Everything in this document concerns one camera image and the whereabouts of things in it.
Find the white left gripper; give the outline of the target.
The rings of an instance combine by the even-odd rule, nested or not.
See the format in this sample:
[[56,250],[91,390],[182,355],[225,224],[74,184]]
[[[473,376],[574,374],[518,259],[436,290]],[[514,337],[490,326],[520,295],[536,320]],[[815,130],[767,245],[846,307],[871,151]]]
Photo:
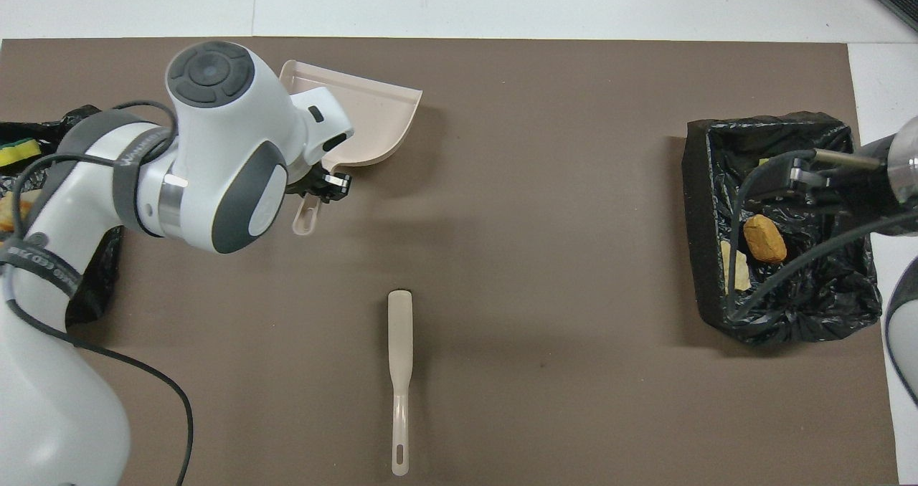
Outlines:
[[354,135],[353,123],[338,98],[328,88],[312,88],[290,97],[302,129],[296,131],[294,159],[289,165],[289,178],[299,178],[290,184],[290,193],[317,196],[323,202],[340,201],[349,195],[353,176],[350,173],[308,171],[337,146]]

